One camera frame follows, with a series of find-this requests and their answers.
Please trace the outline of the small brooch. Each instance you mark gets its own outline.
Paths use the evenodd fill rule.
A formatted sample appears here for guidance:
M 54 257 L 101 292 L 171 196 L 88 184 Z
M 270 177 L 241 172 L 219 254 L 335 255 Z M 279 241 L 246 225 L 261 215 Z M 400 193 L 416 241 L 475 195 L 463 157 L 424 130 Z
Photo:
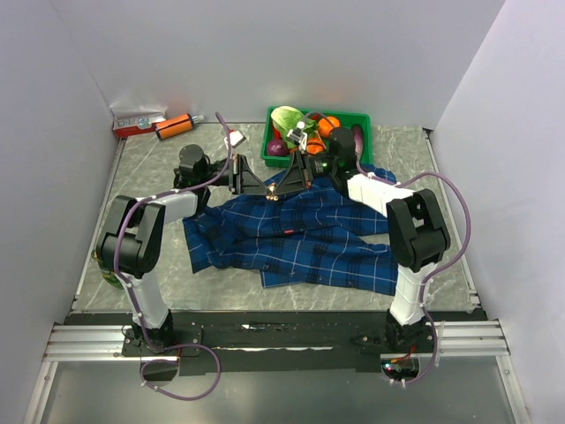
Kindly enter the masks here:
M 269 201 L 277 201 L 278 200 L 278 195 L 275 192 L 276 186 L 275 184 L 271 184 L 267 187 L 267 195 L 266 195 L 266 199 Z

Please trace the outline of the blue plaid shirt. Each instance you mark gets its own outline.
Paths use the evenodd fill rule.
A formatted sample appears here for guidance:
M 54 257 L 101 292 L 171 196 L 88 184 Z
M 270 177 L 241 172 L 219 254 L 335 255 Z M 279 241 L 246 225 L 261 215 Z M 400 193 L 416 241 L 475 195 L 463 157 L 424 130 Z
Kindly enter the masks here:
M 309 283 L 383 295 L 396 290 L 390 246 L 365 242 L 388 233 L 386 218 L 343 197 L 327 177 L 279 201 L 239 195 L 183 226 L 193 272 L 257 270 L 265 288 Z

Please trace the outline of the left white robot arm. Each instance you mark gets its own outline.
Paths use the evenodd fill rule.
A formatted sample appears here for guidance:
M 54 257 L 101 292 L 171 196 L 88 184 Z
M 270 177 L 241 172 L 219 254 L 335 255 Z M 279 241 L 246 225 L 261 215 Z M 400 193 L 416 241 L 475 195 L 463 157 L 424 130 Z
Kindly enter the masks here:
M 155 274 L 164 227 L 204 211 L 211 186 L 227 186 L 234 194 L 269 196 L 244 155 L 229 154 L 212 162 L 195 144 L 179 152 L 174 188 L 146 198 L 117 196 L 110 206 L 96 244 L 102 265 L 114 273 L 133 311 L 133 332 L 153 354 L 169 352 L 175 343 L 172 314 L 165 304 Z

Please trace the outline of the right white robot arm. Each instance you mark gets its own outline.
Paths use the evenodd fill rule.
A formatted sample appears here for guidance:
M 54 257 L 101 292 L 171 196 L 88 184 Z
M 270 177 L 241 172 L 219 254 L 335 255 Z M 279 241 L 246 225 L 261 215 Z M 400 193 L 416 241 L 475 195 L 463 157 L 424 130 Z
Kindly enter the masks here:
M 272 201 L 297 193 L 319 176 L 328 176 L 345 198 L 363 204 L 387 219 L 389 245 L 398 263 L 393 302 L 388 310 L 385 337 L 396 352 L 405 352 L 425 336 L 425 278 L 437 268 L 450 247 L 450 236 L 435 194 L 428 190 L 401 188 L 363 170 L 363 132 L 359 125 L 330 131 L 328 147 L 307 154 L 306 135 L 299 129 L 289 136 L 300 148 L 292 153 L 290 166 L 279 183 L 267 186 Z

